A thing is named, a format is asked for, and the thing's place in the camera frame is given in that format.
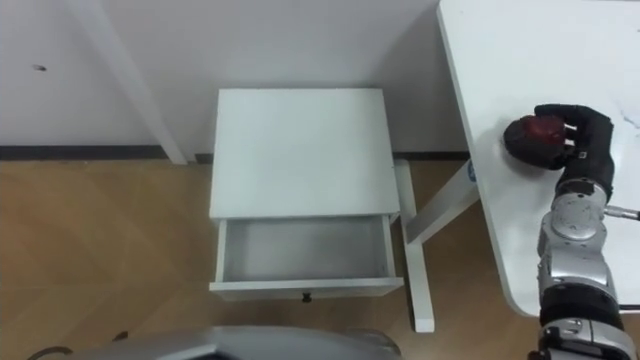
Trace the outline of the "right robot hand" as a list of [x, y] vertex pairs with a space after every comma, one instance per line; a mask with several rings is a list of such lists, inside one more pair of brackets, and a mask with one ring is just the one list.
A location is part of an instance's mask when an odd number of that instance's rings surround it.
[[511, 122], [504, 147], [515, 159], [544, 170], [562, 172], [555, 192], [591, 195], [600, 188], [613, 194], [615, 165], [611, 155], [611, 119], [583, 105], [542, 104]]

